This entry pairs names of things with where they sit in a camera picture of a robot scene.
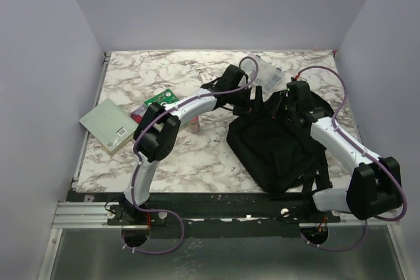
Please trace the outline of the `black student backpack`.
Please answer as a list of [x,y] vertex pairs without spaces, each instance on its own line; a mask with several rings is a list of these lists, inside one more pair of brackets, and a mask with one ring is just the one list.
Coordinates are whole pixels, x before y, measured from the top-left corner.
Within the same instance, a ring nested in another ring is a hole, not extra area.
[[332,187],[326,148],[299,129],[281,110],[286,91],[273,93],[257,113],[238,116],[229,124],[227,143],[252,179],[266,193],[280,196],[302,185],[310,193]]

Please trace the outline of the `pink capped bottle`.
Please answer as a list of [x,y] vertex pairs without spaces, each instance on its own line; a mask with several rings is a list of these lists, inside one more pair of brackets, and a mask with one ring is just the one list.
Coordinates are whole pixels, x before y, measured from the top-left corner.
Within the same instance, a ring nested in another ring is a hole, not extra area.
[[200,129],[200,118],[198,116],[194,117],[193,119],[189,120],[188,122],[188,129],[191,133],[197,133]]

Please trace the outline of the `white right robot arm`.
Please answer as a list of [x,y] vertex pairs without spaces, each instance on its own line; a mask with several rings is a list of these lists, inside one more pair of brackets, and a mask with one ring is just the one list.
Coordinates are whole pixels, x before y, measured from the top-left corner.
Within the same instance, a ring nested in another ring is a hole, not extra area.
[[281,96],[277,116],[296,127],[300,135],[329,150],[351,175],[347,188],[313,193],[313,200],[302,205],[306,220],[317,222],[327,211],[351,213],[367,220],[403,205],[400,164],[395,158],[381,157],[341,128],[307,82],[289,82]]

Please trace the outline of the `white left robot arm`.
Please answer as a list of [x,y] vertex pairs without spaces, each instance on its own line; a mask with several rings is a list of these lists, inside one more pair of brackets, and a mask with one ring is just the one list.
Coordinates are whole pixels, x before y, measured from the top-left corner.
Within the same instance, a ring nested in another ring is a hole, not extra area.
[[259,65],[249,56],[243,60],[254,63],[251,75],[246,74],[240,65],[230,64],[222,76],[202,85],[191,96],[167,106],[157,102],[148,106],[134,134],[133,152],[138,162],[124,193],[127,204],[123,208],[123,217],[129,223],[139,224],[144,220],[146,209],[143,204],[149,200],[158,164],[172,152],[183,124],[227,104],[244,109],[249,107],[251,84],[259,74]]

